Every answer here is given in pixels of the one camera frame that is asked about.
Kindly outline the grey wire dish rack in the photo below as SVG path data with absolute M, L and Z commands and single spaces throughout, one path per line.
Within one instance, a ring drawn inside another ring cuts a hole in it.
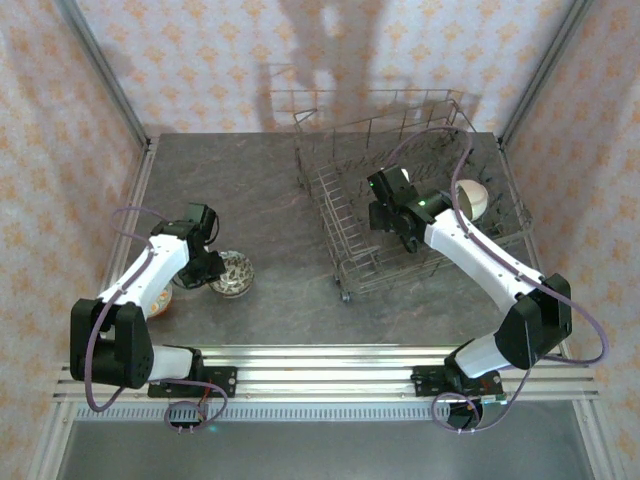
M 473 150 L 461 176 L 480 183 L 489 194 L 475 226 L 503 248 L 531 229 L 531 215 L 515 191 L 498 140 L 477 131 L 453 98 L 396 104 L 327 128 L 320 126 L 316 108 L 300 110 L 293 118 L 299 181 L 321 219 L 345 301 L 425 279 L 451 263 L 424 245 L 409 253 L 395 234 L 371 230 L 369 205 L 375 195 L 368 178 L 391 162 L 407 170 L 419 192 L 448 192 L 467 145 L 464 135 L 471 133 Z

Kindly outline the plain cream white bowl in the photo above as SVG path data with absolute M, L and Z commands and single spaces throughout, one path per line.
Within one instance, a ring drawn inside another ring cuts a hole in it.
M 481 183 L 470 179 L 458 180 L 455 193 L 459 209 L 467 219 L 476 221 L 486 212 L 489 194 Z

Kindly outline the aluminium mounting rail beam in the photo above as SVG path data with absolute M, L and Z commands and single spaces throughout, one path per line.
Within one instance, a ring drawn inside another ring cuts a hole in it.
M 205 365 L 238 368 L 235 400 L 252 402 L 408 402 L 410 375 L 440 365 L 453 347 L 410 345 L 233 345 L 201 348 Z M 63 364 L 54 387 L 58 401 L 83 401 L 84 387 Z M 518 399 L 598 399 L 592 369 L 541 361 Z

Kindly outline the pink orange patterned bowl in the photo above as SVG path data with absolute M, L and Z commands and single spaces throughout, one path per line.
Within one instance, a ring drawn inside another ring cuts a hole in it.
M 162 315 L 170 306 L 173 297 L 172 284 L 167 284 L 156 300 L 151 304 L 147 318 L 157 317 Z

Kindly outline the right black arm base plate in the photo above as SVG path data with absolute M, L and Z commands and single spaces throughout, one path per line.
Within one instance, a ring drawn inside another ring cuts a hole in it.
M 415 366 L 410 380 L 417 397 L 435 397 L 443 393 L 481 397 L 504 393 L 498 371 L 489 371 L 480 377 L 470 378 L 451 366 Z

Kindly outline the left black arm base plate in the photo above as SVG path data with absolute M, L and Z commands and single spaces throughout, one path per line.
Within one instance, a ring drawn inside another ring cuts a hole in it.
M 150 398 L 162 399 L 221 398 L 222 394 L 217 390 L 203 386 L 203 383 L 207 383 L 219 387 L 229 398 L 234 398 L 238 383 L 237 376 L 238 369 L 233 366 L 204 366 L 178 383 L 160 381 L 150 384 L 147 395 Z

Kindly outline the grey metal panel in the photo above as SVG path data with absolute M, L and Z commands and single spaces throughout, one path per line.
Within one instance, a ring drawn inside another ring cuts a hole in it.
M 474 436 L 430 422 L 76 423 L 56 480 L 594 480 L 567 427 L 527 414 Z

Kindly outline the aluminium corner post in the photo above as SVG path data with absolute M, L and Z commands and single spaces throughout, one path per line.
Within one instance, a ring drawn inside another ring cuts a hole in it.
M 572 37 L 581 26 L 593 3 L 594 0 L 571 1 L 566 15 L 561 21 L 556 33 L 553 35 L 541 60 L 534 69 L 533 75 L 528 81 L 502 133 L 498 136 L 498 143 L 503 149 L 513 143 L 518 130 L 533 109 L 544 86 L 551 78 L 564 51 L 569 46 Z
M 81 50 L 88 59 L 94 72 L 102 83 L 107 96 L 120 114 L 125 126 L 136 144 L 146 151 L 150 145 L 142 122 L 135 113 L 115 70 L 110 64 L 104 49 L 99 45 L 89 23 L 76 0 L 53 0 L 62 18 L 78 41 Z

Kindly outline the aluminium table side rail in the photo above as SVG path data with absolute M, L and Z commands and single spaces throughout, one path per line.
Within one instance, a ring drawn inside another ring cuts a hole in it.
M 496 143 L 498 146 L 498 152 L 500 156 L 500 161 L 502 165 L 502 169 L 508 179 L 509 188 L 511 191 L 511 195 L 514 199 L 515 207 L 518 207 L 518 220 L 521 223 L 521 228 L 523 231 L 522 241 L 524 242 L 527 250 L 528 260 L 527 264 L 530 265 L 533 269 L 542 274 L 546 273 L 545 268 L 541 264 L 540 256 L 538 253 L 536 241 L 534 239 L 534 217 L 529 208 L 529 204 L 524 198 L 524 194 L 522 193 L 522 189 L 520 188 L 519 182 L 516 178 L 515 167 L 512 165 L 512 162 L 508 156 L 508 152 L 506 151 L 506 147 L 501 143 Z M 570 307 L 566 304 L 560 302 L 560 313 L 569 314 L 569 318 L 572 319 L 572 314 Z M 550 357 L 547 359 L 550 362 L 555 363 L 567 363 L 569 359 L 571 359 L 571 353 L 569 348 L 566 345 L 566 340 L 568 337 L 565 337 L 560 341 L 560 343 L 554 347 L 549 353 Z
M 142 205 L 146 187 L 153 168 L 154 158 L 160 138 L 152 137 L 146 147 L 143 148 L 140 161 L 135 170 L 135 175 L 130 184 L 124 206 L 139 207 Z M 115 226 L 126 233 L 134 233 L 138 222 L 139 213 L 129 211 L 116 215 Z M 110 222 L 107 227 L 115 233 L 114 242 L 110 251 L 105 273 L 101 279 L 98 292 L 101 293 L 115 283 L 127 268 L 127 258 L 131 248 L 132 239 L 123 236 L 113 229 Z

